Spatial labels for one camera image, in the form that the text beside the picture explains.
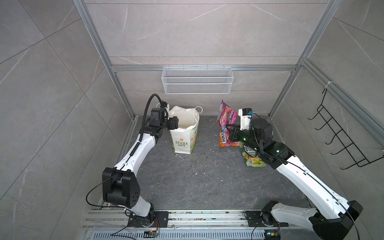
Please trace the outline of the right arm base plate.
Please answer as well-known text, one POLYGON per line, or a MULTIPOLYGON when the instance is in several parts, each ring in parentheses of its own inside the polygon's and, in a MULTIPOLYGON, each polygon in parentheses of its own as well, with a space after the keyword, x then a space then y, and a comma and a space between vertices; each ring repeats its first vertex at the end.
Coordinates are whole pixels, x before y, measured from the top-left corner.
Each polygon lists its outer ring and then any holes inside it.
POLYGON ((249 227, 288 227, 288 223, 278 222, 271 213, 262 211, 245 211, 249 227))

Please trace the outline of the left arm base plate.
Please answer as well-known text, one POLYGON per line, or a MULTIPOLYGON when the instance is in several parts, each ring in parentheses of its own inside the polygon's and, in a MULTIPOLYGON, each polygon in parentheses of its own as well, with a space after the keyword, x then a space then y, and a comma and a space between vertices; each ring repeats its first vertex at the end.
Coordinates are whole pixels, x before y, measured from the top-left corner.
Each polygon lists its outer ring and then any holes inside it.
POLYGON ((169 221, 169 212, 155 211, 151 213, 151 217, 137 217, 132 216, 129 219, 129 227, 144 227, 144 228, 166 228, 169 221))

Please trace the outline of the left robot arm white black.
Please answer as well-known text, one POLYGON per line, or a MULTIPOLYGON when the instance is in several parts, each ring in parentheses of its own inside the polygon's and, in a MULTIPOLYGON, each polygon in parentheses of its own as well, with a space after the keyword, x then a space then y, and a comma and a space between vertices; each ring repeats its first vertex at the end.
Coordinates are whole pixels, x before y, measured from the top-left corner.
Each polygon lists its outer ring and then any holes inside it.
POLYGON ((102 173, 104 202, 127 209, 144 227, 153 224, 155 210, 153 204, 141 197, 137 174, 163 132, 178 128, 179 119, 170 117, 169 111, 169 106, 153 108, 128 153, 113 168, 105 168, 102 173))

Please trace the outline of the yellow orange snack packet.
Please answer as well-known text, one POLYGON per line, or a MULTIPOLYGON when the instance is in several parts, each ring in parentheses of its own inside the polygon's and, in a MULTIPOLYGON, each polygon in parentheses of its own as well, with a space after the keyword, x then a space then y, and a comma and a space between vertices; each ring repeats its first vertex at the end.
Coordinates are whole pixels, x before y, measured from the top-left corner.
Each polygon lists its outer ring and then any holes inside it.
POLYGON ((231 142, 228 138, 228 135, 225 132, 219 133, 219 146, 223 147, 242 147, 243 143, 241 142, 231 142))

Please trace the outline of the white floral paper bag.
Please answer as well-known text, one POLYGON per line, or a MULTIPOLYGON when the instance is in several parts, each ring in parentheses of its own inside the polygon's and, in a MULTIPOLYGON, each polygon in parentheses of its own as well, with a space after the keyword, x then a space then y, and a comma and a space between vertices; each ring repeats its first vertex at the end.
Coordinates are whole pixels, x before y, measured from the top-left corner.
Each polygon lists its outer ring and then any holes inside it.
POLYGON ((174 152, 190 155, 195 147, 200 114, 204 109, 200 106, 191 109, 174 106, 170 109, 169 104, 166 109, 170 117, 179 119, 178 128, 170 130, 174 152))

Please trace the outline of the magenta snack packet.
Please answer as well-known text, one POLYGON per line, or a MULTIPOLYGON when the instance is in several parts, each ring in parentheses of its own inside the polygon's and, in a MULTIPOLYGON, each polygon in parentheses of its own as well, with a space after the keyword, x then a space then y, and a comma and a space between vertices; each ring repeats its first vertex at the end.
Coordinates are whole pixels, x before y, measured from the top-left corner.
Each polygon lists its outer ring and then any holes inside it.
POLYGON ((238 116, 238 111, 232 109, 224 101, 221 101, 218 117, 217 117, 217 123, 219 127, 222 129, 222 131, 227 135, 229 134, 227 125, 233 125, 236 122, 237 116, 238 116))

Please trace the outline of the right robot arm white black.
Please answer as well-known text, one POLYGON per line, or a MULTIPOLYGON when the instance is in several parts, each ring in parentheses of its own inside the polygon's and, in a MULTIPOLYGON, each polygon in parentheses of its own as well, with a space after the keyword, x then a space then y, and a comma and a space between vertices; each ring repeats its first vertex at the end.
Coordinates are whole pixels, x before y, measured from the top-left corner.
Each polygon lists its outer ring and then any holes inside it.
POLYGON ((314 204, 314 208, 287 206, 270 201, 261 212, 268 227, 292 224, 316 233, 322 240, 343 240, 363 210, 357 201, 348 201, 315 176, 285 144, 273 139, 267 120, 243 116, 239 125, 225 126, 230 141, 241 142, 255 151, 264 163, 284 175, 314 204))

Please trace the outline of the yellow lemon candy packet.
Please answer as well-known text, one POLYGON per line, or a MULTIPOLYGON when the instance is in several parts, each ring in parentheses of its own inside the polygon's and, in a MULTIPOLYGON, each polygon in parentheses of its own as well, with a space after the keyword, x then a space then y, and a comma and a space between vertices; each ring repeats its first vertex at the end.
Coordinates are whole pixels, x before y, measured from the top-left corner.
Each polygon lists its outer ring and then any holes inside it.
POLYGON ((246 162, 247 167, 252 167, 252 168, 263 168, 266 167, 267 164, 264 163, 259 156, 256 154, 255 150, 248 148, 248 147, 243 147, 241 149, 241 153, 243 155, 243 158, 246 162))

